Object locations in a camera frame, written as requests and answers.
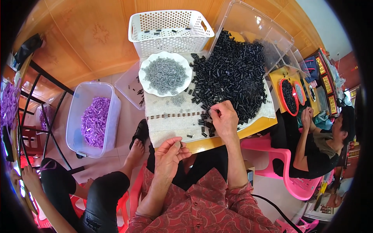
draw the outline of basket handle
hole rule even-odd
[[[203,22],[203,20],[201,20],[201,26],[202,28],[207,31],[207,27],[206,27],[206,24]]]

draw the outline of black metal shelf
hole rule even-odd
[[[22,116],[22,119],[19,118],[19,112],[18,112],[18,135],[19,135],[18,139],[20,141],[20,144],[18,145],[19,156],[21,156],[21,147],[22,147],[23,152],[24,152],[25,157],[26,157],[26,160],[27,160],[27,163],[29,165],[31,165],[30,164],[30,160],[29,160],[28,155],[27,155],[27,152],[26,152],[26,149],[25,149],[25,143],[23,141],[22,130],[23,129],[28,129],[28,130],[32,130],[32,131],[43,132],[43,133],[47,134],[46,142],[44,144],[43,159],[46,156],[47,145],[48,145],[49,137],[51,136],[52,140],[53,140],[53,143],[54,143],[54,145],[57,148],[57,151],[59,152],[60,156],[62,157],[63,162],[70,169],[70,173],[74,174],[76,172],[83,171],[84,170],[84,166],[81,166],[81,167],[78,167],[78,168],[75,168],[75,169],[73,169],[70,166],[70,164],[68,163],[67,159],[63,155],[60,147],[58,146],[58,143],[57,143],[57,141],[56,141],[56,139],[55,139],[55,137],[53,135],[53,132],[52,132],[52,127],[53,127],[53,124],[54,124],[54,120],[56,119],[57,112],[58,112],[58,110],[59,110],[59,108],[60,108],[60,106],[62,104],[63,99],[65,98],[66,93],[74,95],[74,91],[71,90],[70,88],[66,87],[65,85],[63,85],[60,81],[58,81],[57,79],[55,79],[53,76],[51,76],[49,73],[47,73],[44,69],[42,69],[40,66],[38,66],[34,61],[31,60],[29,66],[31,68],[33,68],[35,71],[37,71],[39,74],[36,77],[36,79],[35,79],[35,81],[34,81],[34,83],[32,85],[30,93],[26,93],[24,91],[21,91],[21,95],[25,96],[27,98],[27,101],[26,101],[25,109],[19,108],[20,111],[24,112],[23,116]],[[44,109],[45,102],[42,101],[42,100],[39,100],[38,98],[36,98],[34,96],[32,96],[32,93],[33,93],[33,91],[34,91],[34,89],[36,87],[36,84],[39,81],[39,79],[40,79],[41,76],[45,77],[46,79],[48,79],[49,81],[51,81],[53,84],[55,84],[57,87],[59,87],[59,88],[61,88],[61,89],[64,90],[64,92],[63,92],[63,94],[62,94],[62,96],[61,96],[61,98],[60,98],[60,100],[58,102],[58,105],[56,107],[56,111],[54,113],[54,116],[53,116],[52,120],[50,121],[50,124],[49,124],[49,122],[47,120],[47,115],[46,115],[46,112],[45,112],[45,109]],[[46,124],[47,124],[48,130],[35,129],[35,128],[32,128],[32,127],[27,127],[27,126],[23,125],[24,122],[25,122],[25,116],[26,116],[26,114],[32,114],[33,115],[32,112],[27,111],[27,108],[28,108],[28,105],[30,103],[30,100],[35,101],[35,102],[37,102],[37,103],[39,103],[41,105],[41,110],[43,112],[44,118],[46,119]]]

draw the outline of black pants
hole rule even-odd
[[[153,146],[149,146],[149,159],[146,168],[154,173],[155,156]],[[225,181],[228,176],[228,152],[226,146],[217,147],[208,151],[197,153],[193,167],[186,174],[183,161],[179,162],[178,171],[172,183],[187,191],[193,184],[196,184],[212,168],[216,168]]]
[[[41,166],[49,161],[47,168],[53,167],[54,163],[57,166],[41,172],[41,184],[47,198],[62,217],[77,232],[118,232],[116,207],[129,188],[128,177],[115,171],[95,179],[88,192],[86,210],[79,219],[69,196],[76,190],[74,177],[51,158],[43,159]]]
[[[301,137],[298,129],[298,122],[295,116],[288,112],[281,113],[280,110],[276,112],[277,124],[270,127],[271,147],[289,149],[291,152],[290,159],[290,177],[297,177],[297,169],[293,167],[295,152]],[[283,176],[284,163],[280,159],[272,161],[273,170],[278,176]]]

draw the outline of orange wall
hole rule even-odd
[[[342,57],[336,64],[339,67],[339,76],[346,79],[345,86],[347,89],[352,89],[360,84],[357,60],[353,52]]]
[[[201,12],[215,25],[224,0],[40,0],[14,44],[14,51],[35,33],[46,43],[33,60],[69,87],[126,71],[138,56],[128,41],[132,14],[169,9]],[[295,0],[245,0],[274,19],[295,39],[303,57],[323,47],[321,39]]]

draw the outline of purple plastic part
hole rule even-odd
[[[16,128],[14,118],[18,111],[20,92],[19,86],[14,86],[12,83],[6,84],[1,99],[1,129],[3,126],[10,126],[13,130]]]
[[[109,98],[96,97],[93,98],[91,106],[85,110],[81,131],[88,145],[103,148],[109,106]]]
[[[49,164],[50,162],[54,162],[54,165],[53,165],[53,167],[47,168],[47,166],[48,166],[48,164]],[[45,170],[48,170],[48,169],[55,169],[56,167],[57,167],[57,162],[54,161],[54,160],[50,160],[50,161],[48,161],[44,166],[40,167],[40,168],[37,169],[37,170],[38,170],[38,173],[40,174],[41,171],[45,171]]]
[[[50,107],[49,105],[45,106],[44,111],[46,112],[48,123],[50,124],[51,123],[50,119],[52,118],[52,114],[53,114],[52,107]],[[40,109],[39,121],[40,121],[41,129],[42,130],[48,130],[47,123],[46,123],[46,120],[44,118],[44,114],[43,114],[42,109]]]

